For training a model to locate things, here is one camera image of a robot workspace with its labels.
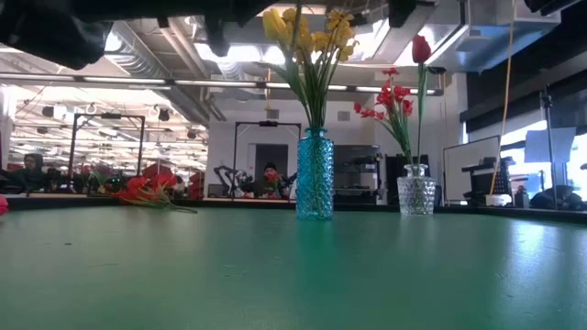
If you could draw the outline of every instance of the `black stand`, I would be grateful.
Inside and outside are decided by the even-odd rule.
[[[552,179],[552,197],[554,198],[554,209],[559,209],[559,199],[557,197],[557,175],[556,166],[553,159],[554,150],[552,148],[552,132],[550,127],[550,108],[552,107],[552,99],[548,94],[548,87],[544,87],[540,91],[540,104],[544,109],[544,113],[547,119],[547,131],[548,131],[548,156],[550,157],[550,177]]]

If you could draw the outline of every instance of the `blue glass vase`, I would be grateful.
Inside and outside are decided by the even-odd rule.
[[[334,194],[334,142],[324,128],[308,128],[297,147],[296,217],[332,220]]]

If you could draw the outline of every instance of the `person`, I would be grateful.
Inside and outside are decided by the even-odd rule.
[[[43,156],[39,154],[25,155],[25,168],[15,170],[13,174],[26,184],[28,191],[37,191],[45,187]]]
[[[282,175],[272,162],[265,165],[263,177],[255,182],[255,195],[260,198],[287,198],[282,188]]]

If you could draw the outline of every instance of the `whiteboard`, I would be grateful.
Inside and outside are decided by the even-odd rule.
[[[464,201],[463,194],[471,191],[471,174],[462,168],[479,164],[485,157],[495,157],[499,137],[488,137],[471,143],[444,149],[444,188],[447,201]]]

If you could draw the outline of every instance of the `table surface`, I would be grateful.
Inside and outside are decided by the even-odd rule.
[[[587,227],[136,207],[0,218],[0,329],[581,329]]]

